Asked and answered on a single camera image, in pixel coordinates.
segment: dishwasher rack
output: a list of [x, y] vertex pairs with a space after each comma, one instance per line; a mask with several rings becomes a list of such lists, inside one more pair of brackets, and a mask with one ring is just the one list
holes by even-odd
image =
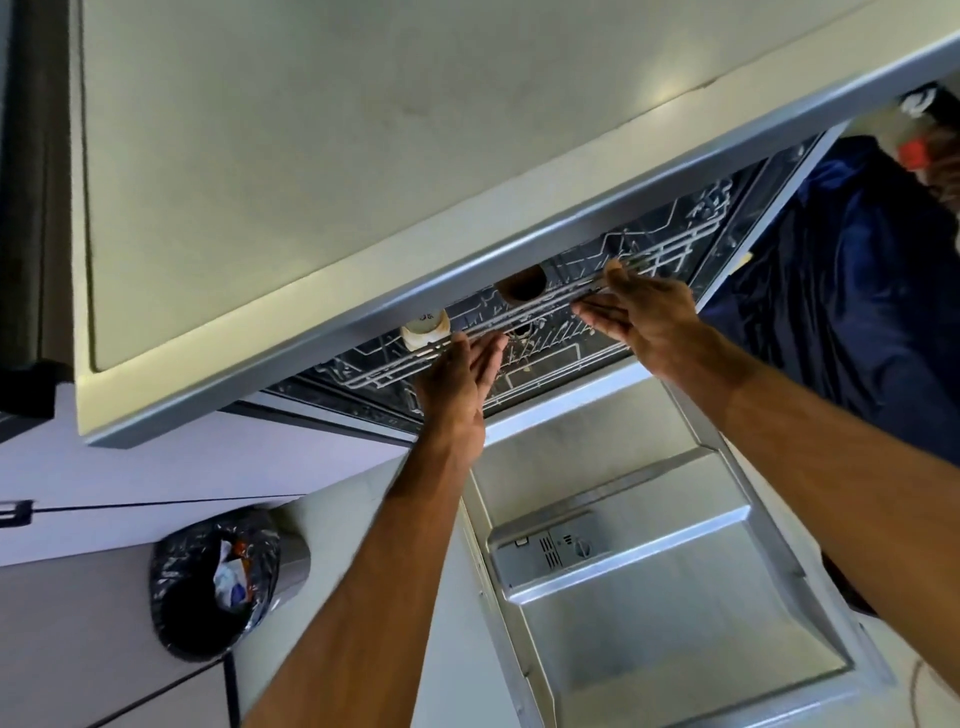
[[[595, 334], [573, 315], [570, 303], [602, 287], [603, 267], [612, 258], [644, 275], [689, 279], [728, 214], [732, 188], [731, 179], [715, 182], [547, 258], [540, 264], [546, 290], [523, 305], [509, 306], [492, 286], [448, 305], [453, 331], [465, 331], [471, 339], [491, 330], [510, 335], [485, 411], [500, 411], [623, 355], [624, 345]], [[395, 329], [314, 367], [310, 375], [402, 415], [419, 417], [413, 378], [447, 344], [444, 339], [409, 352]]]

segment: dark blue fabric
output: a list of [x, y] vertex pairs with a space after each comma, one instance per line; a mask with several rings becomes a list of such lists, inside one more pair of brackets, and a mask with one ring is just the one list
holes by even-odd
[[960, 466], [957, 220], [841, 139], [703, 317], [794, 381]]

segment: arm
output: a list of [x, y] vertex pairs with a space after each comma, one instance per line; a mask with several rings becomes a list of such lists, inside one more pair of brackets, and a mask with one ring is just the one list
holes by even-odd
[[482, 404], [506, 344], [453, 346], [418, 382], [425, 424], [353, 563], [245, 728], [407, 728], [457, 504], [484, 443]]
[[697, 317], [678, 281], [608, 267], [574, 304], [683, 389], [879, 614], [960, 691], [960, 470], [820, 399]]

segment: person's right arm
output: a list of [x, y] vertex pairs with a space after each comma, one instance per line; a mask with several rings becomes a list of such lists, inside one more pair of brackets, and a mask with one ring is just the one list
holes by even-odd
[[575, 312], [684, 390], [880, 616], [960, 692], [960, 470], [746, 354], [700, 321], [682, 283], [617, 263], [607, 283], [612, 293]]

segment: trash can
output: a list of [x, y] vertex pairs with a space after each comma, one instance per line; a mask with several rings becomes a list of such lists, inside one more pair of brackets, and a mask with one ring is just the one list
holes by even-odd
[[306, 543], [281, 533], [266, 510], [244, 508], [195, 523], [154, 546], [154, 630], [181, 660], [218, 659], [296, 595], [309, 572]]

